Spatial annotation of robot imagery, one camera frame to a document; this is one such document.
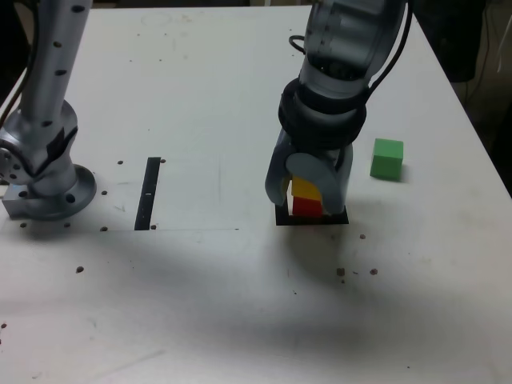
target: block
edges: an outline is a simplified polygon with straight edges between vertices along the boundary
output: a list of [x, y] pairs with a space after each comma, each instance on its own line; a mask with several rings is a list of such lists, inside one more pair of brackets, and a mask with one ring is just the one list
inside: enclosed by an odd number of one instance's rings
[[322, 203], [318, 200], [294, 197], [292, 214], [304, 218], [320, 218], [323, 215]]
[[291, 180], [291, 194], [296, 198], [322, 201], [322, 195], [318, 188], [313, 183], [297, 176], [293, 176]]
[[403, 161], [403, 142], [376, 138], [370, 176], [400, 181]]

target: screw hole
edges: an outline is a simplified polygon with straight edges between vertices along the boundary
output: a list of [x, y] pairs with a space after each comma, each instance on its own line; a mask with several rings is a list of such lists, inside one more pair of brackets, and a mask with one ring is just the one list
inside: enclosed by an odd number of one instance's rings
[[86, 8], [84, 6], [72, 6], [71, 7], [71, 12], [75, 12], [76, 14], [79, 14], [80, 12], [83, 12], [84, 10], [86, 10]]

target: gray robot arm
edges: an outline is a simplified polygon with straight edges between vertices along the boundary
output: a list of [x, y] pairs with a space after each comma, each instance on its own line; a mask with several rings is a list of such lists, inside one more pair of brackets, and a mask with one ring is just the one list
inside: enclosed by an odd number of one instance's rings
[[[366, 119], [366, 102], [398, 60], [412, 20], [412, 0], [398, 51], [372, 87], [398, 35], [406, 0], [316, 2], [304, 38], [298, 78], [279, 105], [282, 125], [266, 176], [269, 199], [281, 206], [291, 175], [313, 183], [328, 214], [345, 209], [352, 145]], [[304, 40], [303, 49], [294, 39]]]
[[36, 54], [20, 87], [19, 107], [0, 130], [0, 177], [10, 183], [2, 202], [12, 218], [71, 216], [96, 192], [92, 173], [71, 161], [78, 121], [64, 100], [91, 5], [41, 0], [34, 6]]

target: white table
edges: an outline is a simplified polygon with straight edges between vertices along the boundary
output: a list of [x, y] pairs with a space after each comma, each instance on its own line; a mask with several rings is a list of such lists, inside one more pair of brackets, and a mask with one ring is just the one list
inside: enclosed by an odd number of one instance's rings
[[[274, 225], [308, 13], [91, 11], [66, 98], [98, 194], [25, 229], [2, 210], [0, 382], [512, 381], [512, 204], [417, 23], [354, 143], [350, 224]], [[375, 138], [405, 142], [404, 182], [369, 176]], [[135, 232], [151, 156], [158, 229]]]

